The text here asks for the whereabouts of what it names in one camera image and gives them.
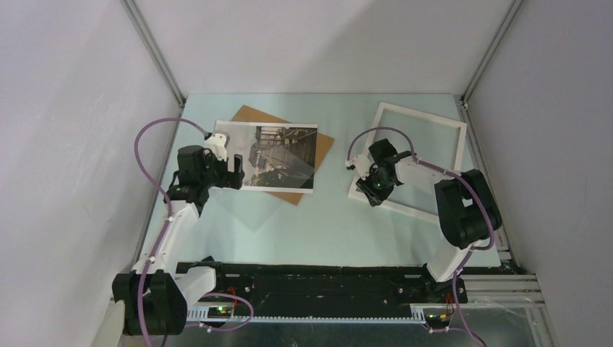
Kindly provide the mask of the white wooden picture frame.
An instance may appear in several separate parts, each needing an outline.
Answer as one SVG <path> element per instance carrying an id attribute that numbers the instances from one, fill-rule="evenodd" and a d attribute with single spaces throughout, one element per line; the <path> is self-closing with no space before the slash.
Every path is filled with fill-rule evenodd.
<path id="1" fill-rule="evenodd" d="M 407 134 L 417 156 L 439 167 L 459 172 L 466 153 L 467 124 L 412 108 L 381 102 L 375 114 L 374 127 L 393 127 Z M 438 173 L 409 163 L 402 172 L 408 181 L 396 188 L 380 207 L 426 222 L 438 224 L 435 207 L 434 179 Z"/>

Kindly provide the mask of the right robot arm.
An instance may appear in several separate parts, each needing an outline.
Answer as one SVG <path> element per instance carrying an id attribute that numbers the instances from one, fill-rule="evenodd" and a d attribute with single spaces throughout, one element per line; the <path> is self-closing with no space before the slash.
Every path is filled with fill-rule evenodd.
<path id="1" fill-rule="evenodd" d="M 407 184 L 434 196 L 442 240 L 425 264 L 426 277 L 420 283 L 427 301 L 438 302 L 448 295 L 448 281 L 461 272 L 472 252 L 493 247 L 502 217 L 481 171 L 441 168 L 409 150 L 399 153 L 386 139 L 374 142 L 368 155 L 349 158 L 346 168 L 356 172 L 356 188 L 372 207 Z"/>

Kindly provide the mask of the clear plastic sheet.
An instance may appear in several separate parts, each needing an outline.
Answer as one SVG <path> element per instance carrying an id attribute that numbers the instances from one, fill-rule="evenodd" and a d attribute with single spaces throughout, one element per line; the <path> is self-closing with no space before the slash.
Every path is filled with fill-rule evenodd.
<path id="1" fill-rule="evenodd" d="M 244 161 L 241 190 L 311 194 L 314 167 L 282 145 L 265 147 L 254 143 Z"/>

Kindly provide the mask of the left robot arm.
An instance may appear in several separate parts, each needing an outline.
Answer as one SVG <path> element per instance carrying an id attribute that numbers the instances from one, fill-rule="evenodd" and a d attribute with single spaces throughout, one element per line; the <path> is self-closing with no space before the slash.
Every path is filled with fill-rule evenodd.
<path id="1" fill-rule="evenodd" d="M 178 168 L 163 193 L 166 215 L 157 239 L 128 273 L 113 280 L 115 301 L 125 305 L 123 333 L 131 336 L 178 335 L 187 312 L 204 295 L 220 301 L 228 281 L 211 267 L 198 267 L 176 279 L 179 252 L 202 215 L 211 188 L 240 189 L 245 176 L 243 157 L 235 154 L 233 169 L 226 150 L 200 145 L 179 149 Z"/>

